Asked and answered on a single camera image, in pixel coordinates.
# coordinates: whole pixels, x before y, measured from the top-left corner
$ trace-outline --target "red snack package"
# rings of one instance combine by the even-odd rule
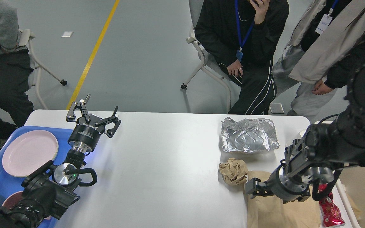
[[[319,185],[319,191],[323,191],[327,184]],[[345,224],[340,215],[339,208],[333,203],[333,194],[330,193],[325,198],[319,200],[320,208],[323,212],[323,224],[325,227],[339,227]]]

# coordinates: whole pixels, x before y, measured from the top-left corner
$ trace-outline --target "gray floor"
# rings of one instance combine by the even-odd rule
[[[61,86],[49,75],[42,77],[42,97],[50,109],[65,109],[86,66],[115,0],[11,0],[18,8],[22,29],[36,34],[35,52],[53,72],[68,81]],[[277,60],[311,0],[288,0],[290,16],[274,59]],[[224,88],[199,72],[183,91],[180,84],[199,63],[197,52],[185,42],[191,26],[187,0],[120,0],[78,99],[90,93],[90,110],[146,112],[225,113]],[[74,31],[62,38],[64,31]],[[239,87],[229,83],[232,102]],[[296,86],[276,98],[290,109]],[[35,109],[34,87],[29,99]],[[316,118],[343,111],[345,90]],[[0,110],[0,116],[9,115]]]

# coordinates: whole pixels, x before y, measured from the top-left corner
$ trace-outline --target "id badge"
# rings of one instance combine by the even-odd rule
[[[322,35],[322,33],[329,27],[330,22],[332,21],[332,17],[329,16],[329,14],[325,14],[322,17],[322,20],[320,20],[319,25],[317,26],[315,32],[317,32],[319,35]]]
[[[239,62],[242,62],[243,53],[239,50],[236,52],[236,58],[239,60]]]

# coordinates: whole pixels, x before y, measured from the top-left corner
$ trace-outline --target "lanyard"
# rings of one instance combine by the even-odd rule
[[[242,41],[242,34],[240,32],[240,20],[239,20],[239,7],[238,7],[238,3],[237,3],[238,0],[235,0],[234,2],[234,6],[235,6],[235,12],[236,12],[236,26],[237,26],[237,34],[239,36],[239,45],[240,45],[240,48],[239,48],[239,51],[242,52],[242,48],[243,46],[245,45],[246,41],[247,41],[247,38],[249,38],[249,35],[250,35],[250,32],[252,31],[253,29],[253,25],[254,25],[254,22],[252,23],[252,25],[250,26],[249,30],[247,31],[246,33],[246,36],[244,38],[244,40]]]
[[[335,0],[335,2],[333,3],[332,7],[329,10],[329,16],[333,13],[333,9],[336,7],[338,2],[339,2],[339,0]]]

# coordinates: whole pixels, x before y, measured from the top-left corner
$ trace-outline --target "seated person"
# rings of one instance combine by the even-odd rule
[[[286,0],[205,0],[195,37],[241,87],[229,114],[267,114],[276,95],[272,56],[289,13]]]
[[[33,104],[25,92],[33,71],[26,47],[18,47],[21,33],[16,9],[6,0],[0,0],[0,108],[7,111],[16,125],[0,119],[0,139],[7,139],[25,124]]]

